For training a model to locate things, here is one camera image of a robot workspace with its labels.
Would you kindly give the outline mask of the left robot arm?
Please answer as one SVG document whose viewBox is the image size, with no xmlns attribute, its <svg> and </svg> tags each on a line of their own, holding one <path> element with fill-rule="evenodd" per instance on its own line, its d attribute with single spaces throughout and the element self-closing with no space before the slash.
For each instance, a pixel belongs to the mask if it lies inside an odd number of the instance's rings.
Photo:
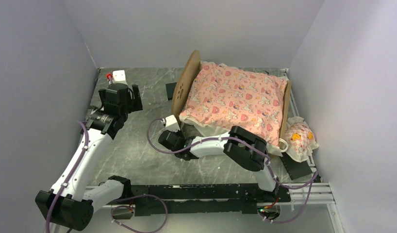
<svg viewBox="0 0 397 233">
<path fill-rule="evenodd" d="M 123 128 L 128 115 L 143 109 L 139 87 L 113 83 L 99 90 L 99 97 L 101 107 L 79 122 L 83 137 L 66 169 L 49 191 L 39 191 L 35 198 L 46 220 L 47 233 L 51 232 L 52 223 L 82 231 L 102 206 L 114 200 L 121 204 L 131 200 L 131 181 L 124 177 L 113 175 L 90 191 L 86 186 L 98 160 Z"/>
</svg>

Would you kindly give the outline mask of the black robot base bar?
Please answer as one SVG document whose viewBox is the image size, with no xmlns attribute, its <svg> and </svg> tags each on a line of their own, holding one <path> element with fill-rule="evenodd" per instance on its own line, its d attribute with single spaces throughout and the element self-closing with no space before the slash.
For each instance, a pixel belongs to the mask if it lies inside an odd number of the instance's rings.
<svg viewBox="0 0 397 233">
<path fill-rule="evenodd" d="M 155 214 L 195 214 L 240 212 L 255 214 L 272 203 L 290 202 L 288 189 L 277 186 L 273 192 L 256 183 L 133 185 L 133 200 L 114 200 L 110 205 L 130 204 L 136 216 Z"/>
</svg>

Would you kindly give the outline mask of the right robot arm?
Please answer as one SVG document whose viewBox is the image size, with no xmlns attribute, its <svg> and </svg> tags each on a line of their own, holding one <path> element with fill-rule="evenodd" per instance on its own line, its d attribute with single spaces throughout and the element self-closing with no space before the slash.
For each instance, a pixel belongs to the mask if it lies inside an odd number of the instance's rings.
<svg viewBox="0 0 397 233">
<path fill-rule="evenodd" d="M 190 138 L 165 130 L 158 143 L 169 150 L 166 154 L 174 154 L 186 161 L 226 155 L 243 169 L 253 172 L 262 199 L 273 201 L 279 195 L 275 175 L 268 165 L 266 141 L 242 127 L 233 126 L 229 132 L 217 136 Z"/>
</svg>

